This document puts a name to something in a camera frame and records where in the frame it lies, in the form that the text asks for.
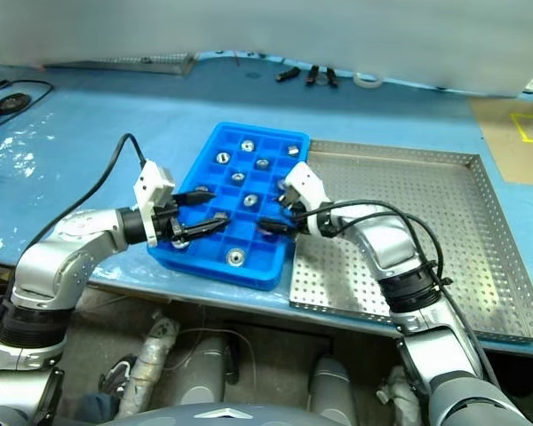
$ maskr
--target stainless steel tray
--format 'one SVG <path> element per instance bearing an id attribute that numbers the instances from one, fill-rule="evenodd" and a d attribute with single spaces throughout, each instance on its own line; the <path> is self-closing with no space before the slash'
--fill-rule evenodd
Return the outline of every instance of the stainless steel tray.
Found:
<path id="1" fill-rule="evenodd" d="M 422 217 L 442 244 L 450 290 L 480 336 L 533 342 L 533 286 L 479 155 L 313 141 L 308 163 L 334 200 L 384 200 Z M 290 303 L 390 323 L 357 248 L 340 239 L 298 238 Z"/>

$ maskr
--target blue table surface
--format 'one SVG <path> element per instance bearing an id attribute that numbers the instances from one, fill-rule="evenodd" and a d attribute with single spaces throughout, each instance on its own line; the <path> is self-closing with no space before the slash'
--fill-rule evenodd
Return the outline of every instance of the blue table surface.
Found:
<path id="1" fill-rule="evenodd" d="M 306 88 L 303 78 L 277 84 L 274 75 L 287 66 L 239 62 L 205 60 L 185 77 L 0 67 L 0 79 L 38 78 L 56 85 L 47 99 L 0 128 L 0 264 L 16 264 L 28 241 L 90 188 L 123 133 L 133 133 L 146 157 L 171 170 L 179 184 L 215 125 L 233 121 L 303 131 L 312 138 L 479 154 L 533 282 L 533 185 L 502 179 L 465 96 L 392 83 L 364 90 L 351 80 L 337 90 Z M 9 89 L 34 96 L 42 90 L 26 83 Z M 132 206 L 138 174 L 137 159 L 127 146 L 106 184 L 83 207 Z M 289 255 L 280 284 L 262 292 L 167 270 L 146 246 L 137 245 L 104 261 L 93 279 L 192 302 L 393 335 L 391 327 L 377 323 L 290 307 L 290 269 Z M 533 355 L 533 344 L 484 343 Z"/>

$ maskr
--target white backdrop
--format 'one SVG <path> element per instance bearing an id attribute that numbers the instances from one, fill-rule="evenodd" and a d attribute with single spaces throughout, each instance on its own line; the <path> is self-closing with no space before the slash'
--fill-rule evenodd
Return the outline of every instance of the white backdrop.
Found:
<path id="1" fill-rule="evenodd" d="M 0 0 L 0 64 L 214 50 L 514 96 L 533 0 Z"/>

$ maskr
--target blue plastic tray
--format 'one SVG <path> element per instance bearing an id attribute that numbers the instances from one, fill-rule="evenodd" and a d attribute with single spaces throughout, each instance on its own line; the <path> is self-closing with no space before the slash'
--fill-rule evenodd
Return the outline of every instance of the blue plastic tray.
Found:
<path id="1" fill-rule="evenodd" d="M 241 149 L 244 140 L 251 140 L 255 149 Z M 308 155 L 310 138 L 304 133 L 266 129 L 234 122 L 218 124 L 187 174 L 180 192 L 193 191 L 203 185 L 216 194 L 208 204 L 182 207 L 179 221 L 185 225 L 226 213 L 231 222 L 221 233 L 192 241 L 187 248 L 176 249 L 170 243 L 160 243 L 148 252 L 171 269 L 225 280 L 241 286 L 270 290 L 280 278 L 286 248 L 291 240 L 278 235 L 265 235 L 257 229 L 259 217 L 286 220 L 276 202 L 282 191 L 278 181 L 297 162 Z M 288 147 L 297 146 L 298 155 L 289 156 Z M 216 157 L 228 153 L 230 160 L 220 164 Z M 269 161 L 267 170 L 259 170 L 258 159 Z M 231 176 L 241 172 L 244 181 L 238 185 Z M 246 195 L 256 194 L 259 202 L 249 208 L 243 205 Z M 245 252 L 242 266 L 227 263 L 227 252 L 239 248 Z"/>

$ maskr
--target black cable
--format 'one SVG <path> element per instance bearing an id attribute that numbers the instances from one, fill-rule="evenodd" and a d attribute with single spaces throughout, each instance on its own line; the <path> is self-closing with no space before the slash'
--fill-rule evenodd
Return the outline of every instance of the black cable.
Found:
<path id="1" fill-rule="evenodd" d="M 55 89 L 55 86 L 51 83 L 48 83 L 48 82 L 45 82 L 43 80 L 28 80 L 28 79 L 21 79 L 21 80 L 12 80 L 11 82 L 9 82 L 8 84 L 6 84 L 5 86 L 2 86 L 0 89 L 4 89 L 6 87 L 9 87 L 9 86 L 12 86 L 13 84 L 15 83 L 38 83 L 38 84 L 44 84 L 44 85 L 47 85 L 48 88 L 47 88 L 47 91 L 45 91 L 44 93 L 42 93 L 39 97 L 37 97 L 36 99 L 32 100 L 29 104 L 27 104 L 26 106 L 24 106 L 20 111 L 18 111 L 17 113 L 15 114 L 12 114 L 10 115 L 8 118 L 6 118 L 5 120 L 2 120 L 0 122 L 0 126 L 6 124 L 7 122 L 9 122 L 10 120 L 13 120 L 14 118 L 16 118 L 18 115 L 22 114 L 24 111 L 30 109 L 33 105 L 35 105 L 37 102 L 39 102 L 40 100 L 42 100 L 43 98 L 45 98 L 47 95 L 49 95 L 54 89 Z"/>
<path id="2" fill-rule="evenodd" d="M 31 246 L 39 242 L 49 231 L 52 229 L 52 227 L 57 224 L 63 217 L 71 213 L 74 209 L 79 207 L 81 204 L 83 204 L 85 201 L 87 201 L 94 193 L 96 193 L 99 188 L 105 183 L 105 181 L 108 178 L 108 175 L 113 170 L 116 164 L 116 160 L 118 160 L 118 157 L 123 151 L 124 143 L 130 140 L 132 144 L 134 145 L 134 149 L 136 150 L 136 154 L 139 157 L 140 160 L 140 168 L 142 169 L 144 167 L 144 164 L 146 164 L 146 158 L 144 157 L 144 154 L 140 150 L 140 146 L 136 138 L 131 133 L 124 133 L 121 138 L 118 140 L 118 143 L 116 144 L 115 151 L 113 152 L 112 156 L 110 157 L 110 160 L 108 161 L 108 165 L 105 168 L 105 171 L 103 171 L 103 174 L 100 176 L 99 180 L 95 183 L 95 185 L 92 186 L 92 188 L 87 191 L 85 195 L 83 195 L 81 198 L 79 198 L 77 201 L 75 201 L 73 204 L 71 204 L 69 207 L 64 209 L 61 213 L 59 213 L 53 220 L 51 220 L 42 230 L 37 233 L 37 235 L 32 239 L 32 241 L 29 242 L 29 244 L 24 248 L 24 251 L 22 252 L 22 255 L 28 250 Z M 0 324 L 2 322 L 2 317 L 4 316 L 6 312 L 6 306 L 4 304 L 4 300 L 9 301 L 10 297 L 12 295 L 13 287 L 14 287 L 14 277 L 15 277 L 15 269 L 10 273 L 10 278 L 8 279 L 8 288 L 6 289 L 6 293 L 3 298 L 3 302 L 0 304 Z"/>
<path id="3" fill-rule="evenodd" d="M 442 252 L 441 243 L 438 241 L 436 234 L 430 228 L 430 226 L 428 226 L 428 224 L 424 220 L 422 220 L 420 217 L 411 215 L 410 213 L 405 213 L 404 215 L 408 219 L 412 220 L 413 222 L 418 223 L 430 237 L 431 241 L 433 242 L 434 249 L 436 250 L 436 259 L 438 262 L 438 268 L 436 269 L 436 275 L 438 275 L 438 278 L 442 278 L 442 271 L 444 269 L 444 253 Z M 397 214 L 393 211 L 379 211 L 378 213 L 372 213 L 368 216 L 357 217 L 354 220 L 347 222 L 346 224 L 339 227 L 336 231 L 334 231 L 334 233 L 331 236 L 336 237 L 342 232 L 344 232 L 346 229 L 351 228 L 352 226 L 355 226 L 364 220 L 369 220 L 375 217 L 383 217 L 383 216 L 397 216 Z"/>
<path id="4" fill-rule="evenodd" d="M 409 229 L 410 235 L 411 235 L 411 237 L 414 240 L 415 248 L 416 248 L 416 250 L 418 252 L 418 255 L 421 257 L 423 263 L 427 263 L 428 262 L 428 260 L 426 259 L 425 252 L 423 251 L 422 246 L 420 244 L 420 241 L 418 239 L 418 236 L 415 233 L 415 230 L 412 227 L 412 224 L 408 220 L 409 217 L 415 217 L 415 216 L 403 213 L 402 211 L 397 209 L 395 206 L 392 206 L 391 204 L 388 204 L 388 203 L 383 202 L 383 201 L 378 201 L 378 200 L 351 200 L 351 201 L 336 202 L 336 203 L 330 204 L 328 206 L 320 207 L 319 209 L 309 210 L 306 213 L 301 213 L 299 215 L 296 215 L 293 219 L 294 220 L 301 220 L 301 219 L 303 219 L 305 217 L 312 216 L 314 214 L 323 213 L 323 212 L 330 211 L 330 210 L 333 210 L 333 209 L 338 209 L 338 208 L 341 208 L 341 207 L 351 207 L 351 206 L 358 206 L 358 205 L 377 205 L 377 206 L 382 206 L 382 207 L 386 207 L 386 208 L 392 210 L 392 212 L 394 212 L 394 214 L 397 214 L 402 219 L 402 221 L 407 225 L 407 228 Z M 352 222 L 350 222 L 347 225 L 352 224 L 355 220 L 358 220 L 358 219 L 360 219 L 359 221 L 361 222 L 361 220 L 366 219 L 366 218 L 370 218 L 370 217 L 389 216 L 389 215 L 385 215 L 384 213 L 389 213 L 389 212 L 375 213 L 374 214 L 375 216 L 368 215 L 366 217 L 357 217 L 356 219 L 354 219 Z M 419 223 L 421 226 L 423 226 L 423 228 L 425 229 L 426 233 L 428 233 L 428 235 L 430 236 L 431 240 L 433 241 L 433 244 L 434 244 L 434 247 L 437 250 L 437 253 L 442 253 L 442 248 L 440 246 L 440 242 L 436 238 L 436 235 L 434 234 L 434 232 L 430 228 L 430 226 L 428 226 L 420 218 L 418 218 L 418 220 L 416 220 L 416 222 Z M 439 266 L 441 264 L 441 260 L 442 260 L 442 263 L 443 263 L 443 255 L 442 255 L 442 258 L 438 259 Z M 434 271 L 431 271 L 431 276 L 433 278 L 434 284 L 436 284 L 438 286 L 438 288 L 440 289 L 440 291 L 444 294 L 444 296 L 446 297 L 446 300 L 448 300 L 448 303 L 450 304 L 450 306 L 452 306 L 452 309 L 454 310 L 454 313 L 456 313 L 456 316 L 460 319 L 460 322 L 462 323 L 462 326 L 464 327 L 464 330 L 466 331 L 466 333 L 470 337 L 470 340 L 472 341 L 472 345 L 473 345 L 473 347 L 475 348 L 475 350 L 476 350 L 476 352 L 478 354 L 478 358 L 480 358 L 480 362 L 483 364 L 484 370 L 486 372 L 486 376 L 488 377 L 489 381 L 494 386 L 500 388 L 499 381 L 496 378 L 496 373 L 494 372 L 493 366 L 489 362 L 489 359 L 488 359 L 488 356 L 486 355 L 486 352 L 483 350 L 483 347 L 481 346 L 481 343 L 478 340 L 478 337 L 476 336 L 475 332 L 473 331 L 472 326 L 470 326 L 470 323 L 466 319 L 464 313 L 462 312 L 462 310 L 458 306 L 456 300 L 454 300 L 454 298 L 452 297 L 452 294 L 442 284 L 442 281 L 441 281 L 441 278 L 440 278 L 441 275 L 439 276 L 436 273 L 434 273 Z"/>

